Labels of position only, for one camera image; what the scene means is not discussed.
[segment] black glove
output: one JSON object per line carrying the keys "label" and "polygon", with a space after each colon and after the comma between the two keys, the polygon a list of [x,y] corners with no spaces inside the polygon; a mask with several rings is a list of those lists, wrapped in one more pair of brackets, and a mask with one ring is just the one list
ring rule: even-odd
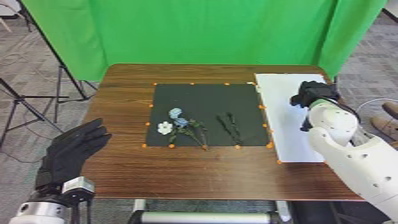
{"label": "black glove", "polygon": [[328,86],[325,83],[319,82],[302,82],[298,94],[289,99],[289,104],[294,106],[296,104],[300,107],[309,107],[310,103],[321,99],[339,100],[339,93],[334,89],[334,86]]}
{"label": "black glove", "polygon": [[101,124],[103,120],[95,119],[53,139],[37,171],[35,190],[55,193],[63,182],[79,176],[83,162],[111,137]]}

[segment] black stand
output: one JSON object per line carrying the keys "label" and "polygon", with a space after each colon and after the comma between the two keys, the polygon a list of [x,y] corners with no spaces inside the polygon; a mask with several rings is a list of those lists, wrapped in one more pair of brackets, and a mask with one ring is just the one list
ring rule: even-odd
{"label": "black stand", "polygon": [[[0,85],[3,86],[5,90],[7,90],[7,95],[14,98],[14,102],[12,102],[12,107],[10,107],[10,114],[8,114],[8,119],[7,119],[7,123],[5,123],[5,128],[3,128],[3,133],[1,133],[1,138],[0,138],[0,149],[1,149],[1,145],[3,145],[3,140],[7,137],[7,133],[17,129],[19,127],[26,126],[28,124],[31,124],[37,121],[46,121],[46,123],[49,124],[49,126],[53,127],[53,129],[56,129],[56,131],[60,133],[63,133],[63,131],[60,130],[58,126],[55,125],[55,123],[49,121],[49,119],[46,118],[46,112],[49,109],[49,105],[55,99],[58,98],[67,98],[67,96],[23,96],[15,93],[14,89],[10,88],[8,84],[5,83],[3,79],[0,78]],[[26,102],[24,99],[49,99],[44,111],[39,112],[37,109],[33,108],[33,106],[30,105],[30,103]],[[15,113],[15,107],[17,105],[23,105],[30,111],[30,113],[35,116],[35,119],[26,121],[23,124],[19,124],[17,126],[14,126],[10,128],[10,122],[12,122],[12,118],[14,118],[14,113]]]}
{"label": "black stand", "polygon": [[[92,88],[94,90],[97,90],[97,88],[94,87],[94,85],[92,85],[87,81],[79,81],[79,85],[78,85],[76,79],[72,78],[69,69],[67,69],[67,67],[65,67],[63,61],[62,61],[60,56],[58,56],[58,54],[56,54],[56,51],[55,51],[55,49],[53,49],[51,43],[49,43],[49,41],[47,41],[47,39],[46,39],[46,35],[44,35],[44,33],[42,33],[39,24],[37,24],[37,22],[35,22],[35,20],[33,20],[33,17],[31,17],[31,14],[30,14],[30,12],[28,12],[28,9],[26,9],[26,7],[24,7],[24,4],[23,4],[21,0],[17,0],[17,2],[19,2],[19,5],[21,5],[21,8],[23,8],[23,14],[24,14],[24,17],[26,17],[26,25],[28,25],[28,23],[31,23],[33,26],[35,26],[35,28],[37,28],[37,31],[39,31],[42,40],[44,40],[44,42],[46,42],[46,45],[47,45],[47,47],[49,47],[49,50],[51,50],[51,52],[53,52],[53,56],[55,56],[55,58],[56,58],[56,60],[58,60],[58,64],[60,64],[60,65],[58,65],[58,81],[56,81],[56,97],[55,97],[55,99],[56,99],[56,101],[55,101],[55,118],[53,118],[53,122],[56,123],[58,104],[60,104],[60,103],[65,103],[65,102],[71,102],[71,101],[85,101],[85,100],[90,99],[92,96],[87,96],[87,94],[85,94],[83,83],[90,86],[90,88]],[[79,97],[81,97],[79,99],[72,99],[72,100],[67,100],[67,101],[60,101],[60,100],[58,100],[58,99],[62,98],[62,97],[60,97],[60,79],[62,79],[62,71],[65,72],[65,76],[67,76],[67,78],[69,78],[69,80],[71,80],[71,84],[72,84],[72,86],[74,86],[74,88],[76,88],[76,91],[78,91],[78,94],[79,94]]]}

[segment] wall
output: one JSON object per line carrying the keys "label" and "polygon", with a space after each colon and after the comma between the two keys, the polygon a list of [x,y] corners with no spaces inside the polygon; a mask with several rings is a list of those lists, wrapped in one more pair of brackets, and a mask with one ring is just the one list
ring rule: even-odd
{"label": "wall", "polygon": [[385,9],[389,10],[389,12],[398,17],[398,0],[389,0],[387,5],[385,5]]}

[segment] wooden table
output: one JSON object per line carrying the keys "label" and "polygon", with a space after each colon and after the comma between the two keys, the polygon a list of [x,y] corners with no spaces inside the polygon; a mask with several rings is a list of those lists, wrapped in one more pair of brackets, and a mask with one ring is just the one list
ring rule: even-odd
{"label": "wooden table", "polygon": [[277,164],[264,147],[142,148],[152,83],[246,83],[254,73],[318,73],[314,66],[133,65],[106,71],[85,121],[113,134],[83,175],[97,198],[360,200],[325,164]]}

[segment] white wall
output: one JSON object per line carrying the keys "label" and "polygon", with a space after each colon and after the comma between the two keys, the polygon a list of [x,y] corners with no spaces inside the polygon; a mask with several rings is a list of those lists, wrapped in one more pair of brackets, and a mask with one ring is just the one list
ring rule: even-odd
{"label": "white wall", "polygon": [[[8,3],[8,5],[10,5],[10,7],[15,11],[21,10],[21,7],[19,7],[19,4],[17,4],[15,0],[0,0],[0,3],[1,2]],[[14,15],[14,12],[10,11],[10,9],[5,6],[0,5],[0,16],[12,16],[12,15]]]}
{"label": "white wall", "polygon": [[389,0],[387,5],[385,5],[385,9],[389,10],[389,12],[398,17],[398,0]]}

